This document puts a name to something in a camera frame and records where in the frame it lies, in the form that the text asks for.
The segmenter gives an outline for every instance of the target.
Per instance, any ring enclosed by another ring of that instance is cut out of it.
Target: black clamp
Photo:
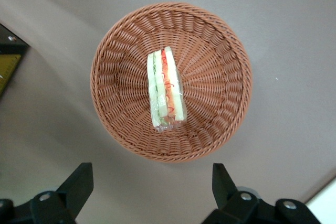
[[[14,207],[0,199],[1,224],[75,224],[93,191],[91,163],[82,163],[56,191],[45,191]]]
[[[223,164],[214,164],[212,190],[218,209],[203,224],[320,224],[308,207],[293,199],[271,206],[247,191],[238,191]]]

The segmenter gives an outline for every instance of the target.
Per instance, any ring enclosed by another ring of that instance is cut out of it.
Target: basket rim
[[[242,70],[241,75],[242,75],[243,88],[241,93],[242,94],[241,100],[239,103],[239,109],[236,112],[235,120],[220,135],[220,139],[214,140],[210,146],[207,146],[207,148],[203,148],[199,151],[192,152],[189,154],[158,156],[149,154],[145,151],[141,151],[140,149],[136,148],[131,144],[128,144],[127,142],[121,143],[120,141],[118,141],[119,136],[116,130],[113,129],[113,127],[110,125],[110,122],[104,117],[104,110],[102,109],[101,106],[99,106],[99,100],[98,100],[99,94],[96,86],[98,77],[97,72],[100,66],[99,52],[105,51],[107,48],[107,41],[112,40],[114,34],[121,31],[126,25],[133,22],[133,20],[143,15],[148,15],[150,13],[157,12],[156,10],[153,10],[153,8],[162,8],[162,7],[167,8],[167,10],[177,10],[182,13],[192,14],[193,16],[198,17],[207,23],[210,23],[216,30],[222,33],[227,39],[227,41],[230,43],[234,52],[236,53],[236,56],[240,64],[240,69]],[[239,126],[241,125],[242,121],[244,120],[247,114],[247,110],[251,100],[252,87],[253,87],[253,75],[251,71],[251,64],[248,58],[248,54],[246,53],[246,50],[242,42],[239,40],[239,38],[235,35],[235,33],[231,30],[231,28],[227,25],[227,23],[225,23],[219,16],[212,14],[203,8],[185,2],[160,2],[149,4],[126,14],[118,22],[116,22],[102,38],[101,42],[97,47],[95,57],[93,58],[90,73],[90,89],[95,110],[98,114],[100,121],[102,122],[106,130],[112,135],[112,137],[123,147],[127,148],[128,150],[136,154],[139,154],[149,159],[154,159],[156,161],[170,162],[170,163],[177,163],[200,158],[219,149],[224,143],[228,142],[230,137],[232,137],[238,130]]]

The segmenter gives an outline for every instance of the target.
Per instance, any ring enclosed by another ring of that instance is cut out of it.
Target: wrapped sandwich
[[[158,131],[180,126],[186,121],[187,113],[170,47],[148,55],[147,74],[153,126]]]

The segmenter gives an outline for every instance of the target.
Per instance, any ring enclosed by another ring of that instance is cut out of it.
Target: yellow ruler
[[[0,95],[4,91],[21,55],[0,55]]]

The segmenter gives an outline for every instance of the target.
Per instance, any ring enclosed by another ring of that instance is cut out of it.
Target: sandwich
[[[153,126],[171,129],[186,121],[186,109],[172,49],[148,55],[147,74]]]

